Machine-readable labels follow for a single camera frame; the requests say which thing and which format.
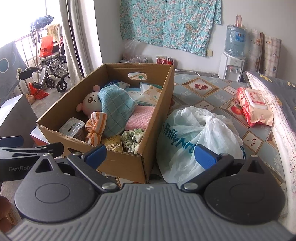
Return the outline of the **white panda plush toy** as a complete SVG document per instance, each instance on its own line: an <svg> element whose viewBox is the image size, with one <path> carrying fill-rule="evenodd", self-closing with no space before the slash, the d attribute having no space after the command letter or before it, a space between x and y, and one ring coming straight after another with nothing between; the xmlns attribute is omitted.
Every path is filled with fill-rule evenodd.
<svg viewBox="0 0 296 241"><path fill-rule="evenodd" d="M77 112L83 112L86 116L91 118L93 112L102 111L102 102L99 98L100 86L94 85L93 92L86 95L82 103L76 106Z"/></svg>

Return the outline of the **pink folded cloth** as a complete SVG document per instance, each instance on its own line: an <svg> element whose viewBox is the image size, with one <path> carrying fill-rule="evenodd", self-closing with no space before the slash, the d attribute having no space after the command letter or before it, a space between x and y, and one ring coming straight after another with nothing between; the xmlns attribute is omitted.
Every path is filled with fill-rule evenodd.
<svg viewBox="0 0 296 241"><path fill-rule="evenodd" d="M128 119L125 130L143 129L146 130L154 112L154 106L138 105Z"/></svg>

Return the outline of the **patterned table cloth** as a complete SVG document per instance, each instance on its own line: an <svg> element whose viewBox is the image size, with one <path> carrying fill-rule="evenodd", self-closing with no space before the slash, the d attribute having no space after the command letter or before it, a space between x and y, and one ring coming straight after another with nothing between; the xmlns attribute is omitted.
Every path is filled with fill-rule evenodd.
<svg viewBox="0 0 296 241"><path fill-rule="evenodd" d="M236 90L239 82L196 75L177 74L167 117L176 109L195 106L230 119L243 140L245 158L257 154L265 162L278 184L285 188L281 157L269 126L251 127L241 114ZM133 181L108 174L119 185ZM155 159L147 182L166 182Z"/></svg>

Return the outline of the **white plastic shopping bag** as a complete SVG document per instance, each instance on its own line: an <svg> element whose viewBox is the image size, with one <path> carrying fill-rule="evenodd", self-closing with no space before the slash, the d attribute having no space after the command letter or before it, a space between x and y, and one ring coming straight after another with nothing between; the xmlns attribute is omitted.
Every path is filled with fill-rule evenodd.
<svg viewBox="0 0 296 241"><path fill-rule="evenodd" d="M243 140L230 119L195 106L176 109L163 123L156 147L158 166L167 183L181 186L204 171L194 157L198 144L215 154L245 158Z"/></svg>

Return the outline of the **grey curtain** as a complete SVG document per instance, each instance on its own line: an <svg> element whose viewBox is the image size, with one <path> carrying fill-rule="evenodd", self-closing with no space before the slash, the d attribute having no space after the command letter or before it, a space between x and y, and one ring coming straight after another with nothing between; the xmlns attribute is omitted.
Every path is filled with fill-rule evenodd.
<svg viewBox="0 0 296 241"><path fill-rule="evenodd" d="M102 65L94 1L59 1L70 80L79 82Z"/></svg>

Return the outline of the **green white scrunchie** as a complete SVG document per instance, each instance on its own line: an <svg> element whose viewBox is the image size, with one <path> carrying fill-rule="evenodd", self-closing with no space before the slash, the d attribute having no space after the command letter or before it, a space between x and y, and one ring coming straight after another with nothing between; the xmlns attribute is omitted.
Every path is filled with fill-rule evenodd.
<svg viewBox="0 0 296 241"><path fill-rule="evenodd" d="M121 142L128 153L137 154L140 143L144 137L145 130L136 128L124 131L121 135Z"/></svg>

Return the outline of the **teal floral wall cloth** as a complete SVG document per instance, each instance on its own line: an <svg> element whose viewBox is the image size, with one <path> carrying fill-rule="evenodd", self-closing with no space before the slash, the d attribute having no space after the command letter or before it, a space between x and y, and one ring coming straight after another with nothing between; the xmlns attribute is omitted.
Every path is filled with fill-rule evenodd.
<svg viewBox="0 0 296 241"><path fill-rule="evenodd" d="M222 2L121 1L124 40L178 49L205 57L214 25L222 22Z"/></svg>

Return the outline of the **clear plastic bag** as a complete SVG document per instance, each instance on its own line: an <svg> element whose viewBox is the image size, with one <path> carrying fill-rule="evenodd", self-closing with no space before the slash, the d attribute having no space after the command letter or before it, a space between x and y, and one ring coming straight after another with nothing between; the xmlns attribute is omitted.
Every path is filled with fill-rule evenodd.
<svg viewBox="0 0 296 241"><path fill-rule="evenodd" d="M130 63L144 63L144 44L137 39L129 40L125 44L123 60Z"/></svg>

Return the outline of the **white yogurt cup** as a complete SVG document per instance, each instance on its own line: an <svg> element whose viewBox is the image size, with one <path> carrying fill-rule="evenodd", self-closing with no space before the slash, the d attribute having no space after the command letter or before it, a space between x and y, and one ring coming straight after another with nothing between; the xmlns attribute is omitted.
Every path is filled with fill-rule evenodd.
<svg viewBox="0 0 296 241"><path fill-rule="evenodd" d="M85 122L77 118L70 118L59 128L59 132L68 137L73 137L83 141L85 139L84 126Z"/></svg>

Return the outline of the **gold tissue pack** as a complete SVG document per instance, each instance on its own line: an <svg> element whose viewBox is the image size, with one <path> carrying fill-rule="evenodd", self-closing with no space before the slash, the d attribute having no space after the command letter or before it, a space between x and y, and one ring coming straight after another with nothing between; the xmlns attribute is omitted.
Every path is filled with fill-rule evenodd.
<svg viewBox="0 0 296 241"><path fill-rule="evenodd" d="M123 146L120 135L115 135L109 138L103 138L101 140L101 143L106 146L107 150L123 152Z"/></svg>

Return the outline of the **light blue checked towel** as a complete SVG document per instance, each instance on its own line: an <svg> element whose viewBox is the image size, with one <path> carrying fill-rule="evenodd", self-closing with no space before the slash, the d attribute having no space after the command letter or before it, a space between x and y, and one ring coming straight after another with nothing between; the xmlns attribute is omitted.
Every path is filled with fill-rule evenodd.
<svg viewBox="0 0 296 241"><path fill-rule="evenodd" d="M107 114L104 137L119 135L135 111L136 101L126 90L115 84L102 88L98 95L102 103L102 112Z"/></svg>

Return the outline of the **orange striped cloth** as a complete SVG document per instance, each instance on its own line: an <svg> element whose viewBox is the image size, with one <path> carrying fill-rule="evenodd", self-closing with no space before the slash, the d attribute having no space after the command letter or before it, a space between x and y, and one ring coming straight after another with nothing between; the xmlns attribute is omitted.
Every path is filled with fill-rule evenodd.
<svg viewBox="0 0 296 241"><path fill-rule="evenodd" d="M107 114L95 111L91 114L90 119L85 124L87 135L85 142L97 146L101 143L102 134L106 127Z"/></svg>

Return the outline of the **brown cardboard box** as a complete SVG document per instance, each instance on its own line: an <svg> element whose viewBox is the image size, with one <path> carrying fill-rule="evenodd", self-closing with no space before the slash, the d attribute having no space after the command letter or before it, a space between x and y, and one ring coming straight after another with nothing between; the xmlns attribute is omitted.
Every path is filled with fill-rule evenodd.
<svg viewBox="0 0 296 241"><path fill-rule="evenodd" d="M175 73L173 66L160 64L103 64L56 101L37 120L37 126L49 143L62 142L65 156L68 156L71 152L88 152L93 148L92 145L76 138L67 137L59 132L59 128L72 117L82 121L88 120L85 114L76 111L76 106L92 91L94 85L104 87L112 80L119 80L129 83L132 87L138 87L140 81L128 78L128 74L134 72L146 74L149 84L157 84L162 87L159 100L140 142L137 154L108 150L106 160L98 169L101 172L133 182L147 183L154 164L158 136L167 118L173 95Z"/></svg>

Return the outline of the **red bag on floor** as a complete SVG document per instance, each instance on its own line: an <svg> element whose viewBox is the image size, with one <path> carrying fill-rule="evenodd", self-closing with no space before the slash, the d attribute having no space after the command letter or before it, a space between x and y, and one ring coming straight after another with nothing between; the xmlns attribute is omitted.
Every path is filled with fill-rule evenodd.
<svg viewBox="0 0 296 241"><path fill-rule="evenodd" d="M30 94L33 95L35 97L35 99L41 100L41 99L49 96L49 94L47 92L45 92L44 90L34 88L32 83L29 83L29 88L30 88Z"/></svg>

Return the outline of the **red plastic bag hanging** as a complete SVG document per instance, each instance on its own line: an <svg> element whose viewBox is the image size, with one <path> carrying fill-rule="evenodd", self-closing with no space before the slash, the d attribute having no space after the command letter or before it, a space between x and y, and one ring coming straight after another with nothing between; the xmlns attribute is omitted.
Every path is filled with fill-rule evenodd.
<svg viewBox="0 0 296 241"><path fill-rule="evenodd" d="M40 57L48 57L52 54L53 51L53 36L44 36L41 40L41 47L40 47Z"/></svg>

